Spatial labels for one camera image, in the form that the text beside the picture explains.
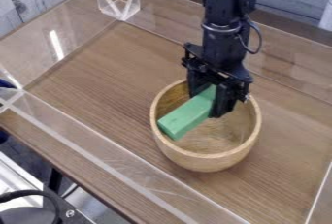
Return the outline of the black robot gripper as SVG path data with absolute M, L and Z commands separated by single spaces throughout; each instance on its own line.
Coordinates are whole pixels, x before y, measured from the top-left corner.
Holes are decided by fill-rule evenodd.
M 249 49 L 252 26 L 236 23 L 231 26 L 202 24 L 202 44 L 185 43 L 189 97 L 198 95 L 210 85 L 216 85 L 210 118 L 221 118 L 233 111 L 239 101 L 248 100 L 253 78 L 244 66 Z

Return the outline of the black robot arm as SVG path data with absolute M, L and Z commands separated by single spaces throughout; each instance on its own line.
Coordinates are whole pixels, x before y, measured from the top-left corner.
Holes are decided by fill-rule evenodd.
M 249 98 L 253 82 L 244 67 L 248 54 L 260 52 L 249 47 L 251 33 L 260 30 L 251 20 L 257 0 L 202 0 L 202 43 L 185 43 L 189 96 L 196 97 L 208 89 L 212 107 L 208 116 L 220 118 L 233 111 L 237 102 Z

